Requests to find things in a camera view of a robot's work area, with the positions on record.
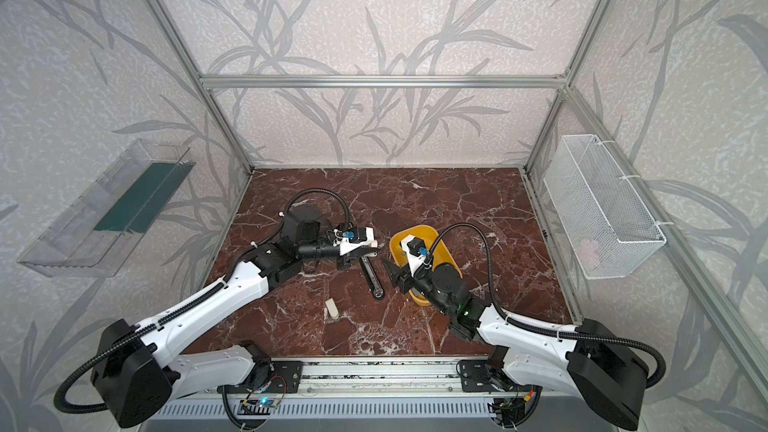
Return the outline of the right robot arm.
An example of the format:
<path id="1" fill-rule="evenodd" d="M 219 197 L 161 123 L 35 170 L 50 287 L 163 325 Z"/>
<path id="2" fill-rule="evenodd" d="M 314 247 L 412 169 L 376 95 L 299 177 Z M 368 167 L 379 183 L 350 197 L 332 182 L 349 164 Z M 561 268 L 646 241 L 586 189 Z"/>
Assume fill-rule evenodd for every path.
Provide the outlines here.
<path id="1" fill-rule="evenodd" d="M 598 321 L 560 325 L 523 317 L 470 293 L 449 263 L 411 272 L 406 265 L 383 262 L 392 286 L 418 290 L 449 319 L 449 329 L 465 341 L 493 347 L 486 367 L 498 387 L 539 386 L 582 399 L 606 422 L 635 431 L 644 394 L 660 380 L 638 356 L 652 348 L 617 337 Z"/>

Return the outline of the beige white stapler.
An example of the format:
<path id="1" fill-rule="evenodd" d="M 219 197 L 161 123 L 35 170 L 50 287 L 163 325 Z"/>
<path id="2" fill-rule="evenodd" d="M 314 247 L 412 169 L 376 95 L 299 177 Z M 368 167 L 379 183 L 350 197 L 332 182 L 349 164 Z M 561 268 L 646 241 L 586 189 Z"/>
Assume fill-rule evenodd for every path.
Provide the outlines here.
<path id="1" fill-rule="evenodd" d="M 340 317 L 340 313 L 338 311 L 338 308 L 335 304 L 335 301 L 333 299 L 328 299 L 325 301 L 325 307 L 329 314 L 329 317 L 332 320 L 338 320 Z"/>

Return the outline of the aluminium frame crossbar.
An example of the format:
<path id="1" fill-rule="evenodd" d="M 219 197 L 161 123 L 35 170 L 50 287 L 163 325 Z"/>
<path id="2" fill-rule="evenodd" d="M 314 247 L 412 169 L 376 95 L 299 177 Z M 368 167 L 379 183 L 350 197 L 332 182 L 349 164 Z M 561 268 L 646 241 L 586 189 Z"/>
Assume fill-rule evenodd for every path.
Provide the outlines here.
<path id="1" fill-rule="evenodd" d="M 198 81 L 206 89 L 558 89 L 565 85 L 566 78 L 562 75 L 202 75 Z"/>

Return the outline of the aluminium frame corner post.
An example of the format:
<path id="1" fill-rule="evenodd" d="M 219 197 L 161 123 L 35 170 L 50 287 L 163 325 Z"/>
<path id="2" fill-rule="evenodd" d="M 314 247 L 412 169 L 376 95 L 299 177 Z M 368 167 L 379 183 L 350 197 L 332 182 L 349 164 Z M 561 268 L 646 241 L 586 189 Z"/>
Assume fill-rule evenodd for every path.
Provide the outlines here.
<path id="1" fill-rule="evenodd" d="M 238 161 L 246 170 L 246 173 L 251 174 L 254 170 L 254 167 L 249 160 L 248 154 L 241 145 L 240 141 L 235 136 L 232 126 L 227 121 L 225 115 L 220 110 L 211 93 L 203 86 L 201 81 L 201 74 L 193 60 L 191 53 L 182 40 L 180 32 L 177 30 L 175 24 L 173 23 L 171 16 L 165 7 L 165 4 L 162 0 L 143 1 L 153 19 L 155 20 L 157 26 L 159 27 L 161 33 L 168 42 L 178 62 L 180 63 L 184 73 L 190 80 L 195 93 L 203 102 L 207 112 L 219 130 L 222 132 L 224 138 L 231 147 Z"/>

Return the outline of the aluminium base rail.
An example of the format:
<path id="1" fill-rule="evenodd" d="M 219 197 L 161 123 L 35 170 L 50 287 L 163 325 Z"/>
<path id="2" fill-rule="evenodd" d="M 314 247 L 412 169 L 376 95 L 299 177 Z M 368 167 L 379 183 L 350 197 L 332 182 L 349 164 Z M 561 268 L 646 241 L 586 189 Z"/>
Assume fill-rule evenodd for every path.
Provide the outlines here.
<path id="1" fill-rule="evenodd" d="M 290 398 L 489 397 L 523 395 L 540 386 L 545 395 L 582 394 L 564 360 L 557 364 L 509 351 L 495 364 L 514 382 L 510 390 L 485 378 L 490 358 L 480 356 L 324 356 L 276 359 L 268 391 Z"/>

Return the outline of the yellow plastic tray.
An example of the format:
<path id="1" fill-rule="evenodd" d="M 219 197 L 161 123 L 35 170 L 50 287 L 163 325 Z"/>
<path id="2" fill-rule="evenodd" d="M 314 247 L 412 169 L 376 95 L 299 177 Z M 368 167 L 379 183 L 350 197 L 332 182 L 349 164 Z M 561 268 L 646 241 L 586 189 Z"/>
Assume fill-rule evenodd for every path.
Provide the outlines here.
<path id="1" fill-rule="evenodd" d="M 389 249 L 395 264 L 398 267 L 405 266 L 409 272 L 415 271 L 425 262 L 426 254 L 438 235 L 438 231 L 429 225 L 413 226 L 394 234 L 390 239 Z M 435 266 L 449 263 L 458 271 L 459 277 L 463 277 L 462 271 L 443 242 L 435 249 L 433 258 Z"/>

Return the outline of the clear plastic wall bin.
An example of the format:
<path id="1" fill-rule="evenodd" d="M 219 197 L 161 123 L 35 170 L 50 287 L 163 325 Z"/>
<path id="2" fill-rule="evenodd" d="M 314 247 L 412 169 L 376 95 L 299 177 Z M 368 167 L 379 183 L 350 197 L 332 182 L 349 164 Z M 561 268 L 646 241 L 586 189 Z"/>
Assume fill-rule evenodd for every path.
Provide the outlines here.
<path id="1" fill-rule="evenodd" d="M 188 146 L 135 140 L 18 262 L 51 278 L 115 276 L 195 165 Z"/>

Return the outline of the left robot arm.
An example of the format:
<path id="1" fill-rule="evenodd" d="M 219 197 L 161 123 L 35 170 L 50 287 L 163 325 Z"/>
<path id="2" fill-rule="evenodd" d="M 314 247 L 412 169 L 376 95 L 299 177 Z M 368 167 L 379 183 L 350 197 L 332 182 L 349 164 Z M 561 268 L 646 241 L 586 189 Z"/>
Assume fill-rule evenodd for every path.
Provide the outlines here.
<path id="1" fill-rule="evenodd" d="M 296 276 L 306 262 L 333 259 L 339 268 L 377 250 L 370 227 L 333 227 L 319 208 L 284 213 L 279 230 L 248 248 L 223 277 L 168 310 L 135 325 L 119 320 L 101 336 L 103 360 L 91 382 L 122 428 L 152 417 L 168 401 L 220 386 L 258 389 L 274 372 L 269 355 L 250 340 L 214 352 L 186 349 L 242 307 Z"/>

